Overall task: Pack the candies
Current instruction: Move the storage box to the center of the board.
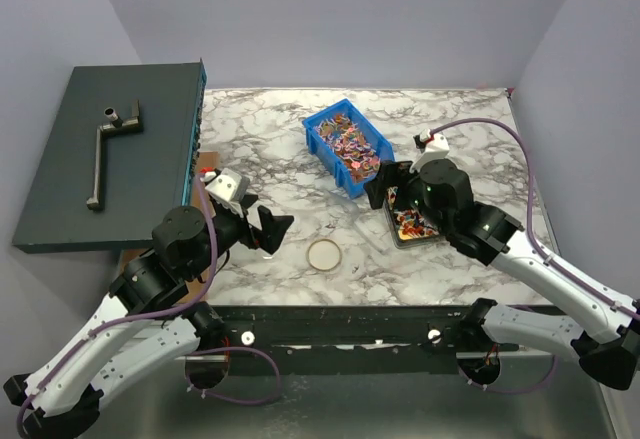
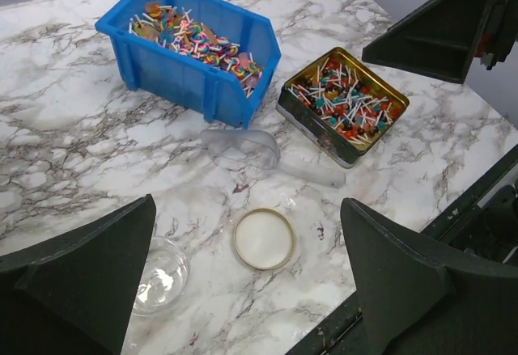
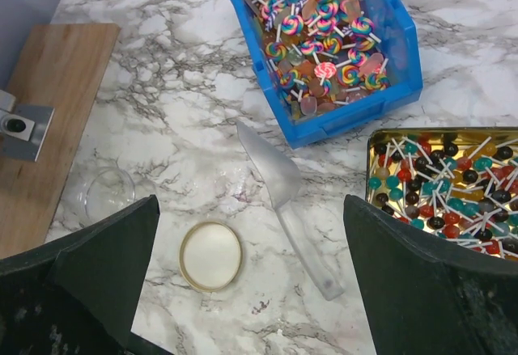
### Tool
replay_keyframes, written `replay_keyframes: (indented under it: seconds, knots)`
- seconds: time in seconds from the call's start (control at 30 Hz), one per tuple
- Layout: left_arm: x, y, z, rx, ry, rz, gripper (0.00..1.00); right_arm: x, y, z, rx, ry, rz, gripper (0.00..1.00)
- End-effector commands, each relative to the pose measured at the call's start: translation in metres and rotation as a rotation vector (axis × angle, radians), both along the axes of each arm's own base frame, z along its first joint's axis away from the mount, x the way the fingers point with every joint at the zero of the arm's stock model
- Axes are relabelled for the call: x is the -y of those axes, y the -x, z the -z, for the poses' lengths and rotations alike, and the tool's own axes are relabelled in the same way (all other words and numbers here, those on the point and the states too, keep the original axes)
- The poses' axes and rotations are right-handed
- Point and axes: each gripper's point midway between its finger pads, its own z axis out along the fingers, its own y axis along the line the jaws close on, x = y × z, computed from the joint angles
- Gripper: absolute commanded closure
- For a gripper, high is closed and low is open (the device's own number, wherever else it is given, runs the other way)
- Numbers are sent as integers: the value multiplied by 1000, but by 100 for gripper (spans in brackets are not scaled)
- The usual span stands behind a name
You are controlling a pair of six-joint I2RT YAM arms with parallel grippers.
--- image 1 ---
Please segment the metal candy tin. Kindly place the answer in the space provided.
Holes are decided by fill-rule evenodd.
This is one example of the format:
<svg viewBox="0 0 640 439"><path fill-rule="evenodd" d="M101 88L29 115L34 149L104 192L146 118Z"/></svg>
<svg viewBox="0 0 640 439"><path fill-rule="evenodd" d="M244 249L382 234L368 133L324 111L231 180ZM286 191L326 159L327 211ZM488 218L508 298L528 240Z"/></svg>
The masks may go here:
<svg viewBox="0 0 640 439"><path fill-rule="evenodd" d="M398 249L408 249L441 239L438 230L414 209L396 209L396 187L387 190L383 202L391 239Z"/></svg>

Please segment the blue candy bin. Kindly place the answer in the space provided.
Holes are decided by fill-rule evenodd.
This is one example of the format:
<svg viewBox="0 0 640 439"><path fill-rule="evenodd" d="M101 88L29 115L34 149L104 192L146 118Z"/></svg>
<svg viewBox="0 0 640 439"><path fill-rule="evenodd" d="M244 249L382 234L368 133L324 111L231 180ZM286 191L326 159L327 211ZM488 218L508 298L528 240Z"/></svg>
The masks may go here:
<svg viewBox="0 0 640 439"><path fill-rule="evenodd" d="M364 194L364 184L374 178L383 161L395 160L390 142L348 99L302 124L309 152L352 199Z"/></svg>

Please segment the round jar lid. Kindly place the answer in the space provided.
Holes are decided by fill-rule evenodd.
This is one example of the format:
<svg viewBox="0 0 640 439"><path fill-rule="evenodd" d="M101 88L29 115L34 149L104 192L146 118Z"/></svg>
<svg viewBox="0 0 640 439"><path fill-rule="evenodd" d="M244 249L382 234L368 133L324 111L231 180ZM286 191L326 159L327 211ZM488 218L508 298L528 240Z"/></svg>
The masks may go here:
<svg viewBox="0 0 640 439"><path fill-rule="evenodd" d="M306 260L314 270L329 272L341 264L342 251L333 240L321 238L309 245Z"/></svg>

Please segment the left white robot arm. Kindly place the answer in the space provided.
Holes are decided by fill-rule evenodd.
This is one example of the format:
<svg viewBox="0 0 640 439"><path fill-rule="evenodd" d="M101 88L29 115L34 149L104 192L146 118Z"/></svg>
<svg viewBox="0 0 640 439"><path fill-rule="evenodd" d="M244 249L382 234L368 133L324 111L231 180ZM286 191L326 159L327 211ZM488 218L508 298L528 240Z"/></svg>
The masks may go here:
<svg viewBox="0 0 640 439"><path fill-rule="evenodd" d="M293 216L275 216L264 206L258 215L254 227L232 212L170 210L152 232L152 248L127 264L73 339L39 370L5 382L8 400L19 409L19 436L78 438L118 394L181 356L220 354L225 368L233 352L260 356L231 343L228 327L207 302L181 301L189 282L212 285L220 254L234 244L279 249Z"/></svg>

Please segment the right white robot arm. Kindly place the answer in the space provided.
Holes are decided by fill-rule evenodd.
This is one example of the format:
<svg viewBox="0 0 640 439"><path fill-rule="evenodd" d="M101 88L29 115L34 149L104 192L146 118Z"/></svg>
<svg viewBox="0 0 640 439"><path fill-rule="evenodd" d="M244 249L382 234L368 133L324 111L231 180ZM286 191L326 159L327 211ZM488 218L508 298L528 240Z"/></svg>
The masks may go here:
<svg viewBox="0 0 640 439"><path fill-rule="evenodd" d="M574 360L609 388L630 388L639 368L637 300L541 247L502 209L475 200L467 173L448 159L417 172L408 161L383 162L364 186L372 208L382 207L390 188L402 207L420 212L457 252L521 281L561 311L545 315L479 299L459 329L467 348L523 345Z"/></svg>

